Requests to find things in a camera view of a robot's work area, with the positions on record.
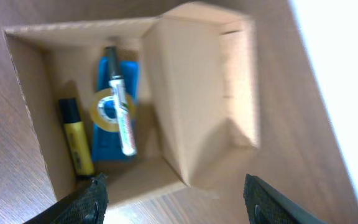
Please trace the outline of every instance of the white surface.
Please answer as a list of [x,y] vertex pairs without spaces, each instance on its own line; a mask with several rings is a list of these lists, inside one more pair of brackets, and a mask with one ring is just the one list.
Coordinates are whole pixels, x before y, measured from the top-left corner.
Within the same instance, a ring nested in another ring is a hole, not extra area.
[[290,3],[358,199],[358,1]]

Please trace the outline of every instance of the black cap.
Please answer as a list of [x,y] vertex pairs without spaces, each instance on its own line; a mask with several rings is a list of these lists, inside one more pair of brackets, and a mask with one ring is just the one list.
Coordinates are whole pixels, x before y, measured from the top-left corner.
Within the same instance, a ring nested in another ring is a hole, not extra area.
[[60,99],[59,107],[65,124],[77,123],[81,121],[75,98]]

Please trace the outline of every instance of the wooden table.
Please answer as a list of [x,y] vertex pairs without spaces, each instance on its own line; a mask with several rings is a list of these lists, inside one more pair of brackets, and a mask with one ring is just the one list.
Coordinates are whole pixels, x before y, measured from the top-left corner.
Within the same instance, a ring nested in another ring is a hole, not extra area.
[[[356,198],[287,2],[220,2],[248,12],[257,24],[262,148],[244,170],[326,222],[358,223]],[[179,3],[0,0],[0,223],[24,222],[54,203],[1,27],[155,16]],[[114,210],[106,221],[247,223],[244,176],[231,181],[221,200],[182,190]]]

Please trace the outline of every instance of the roll of tape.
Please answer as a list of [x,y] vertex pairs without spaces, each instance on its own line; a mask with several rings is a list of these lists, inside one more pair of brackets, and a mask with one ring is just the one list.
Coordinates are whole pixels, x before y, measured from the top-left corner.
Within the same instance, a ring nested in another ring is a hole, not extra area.
[[[131,95],[126,94],[126,100],[128,102],[128,110],[131,119],[134,119],[136,106]],[[119,131],[111,89],[104,89],[95,93],[94,100],[89,109],[89,113],[91,115],[92,121],[99,128],[109,132]]]

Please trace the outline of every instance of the open box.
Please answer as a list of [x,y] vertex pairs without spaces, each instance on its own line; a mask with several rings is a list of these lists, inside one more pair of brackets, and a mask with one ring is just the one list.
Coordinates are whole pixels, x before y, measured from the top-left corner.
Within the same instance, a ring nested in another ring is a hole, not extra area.
[[113,44],[140,63],[139,155],[119,175],[100,168],[109,206],[185,187],[213,193],[259,146],[253,30],[247,16],[200,2],[159,17],[5,28],[57,200],[76,186],[57,100],[77,97],[91,143],[97,64]]

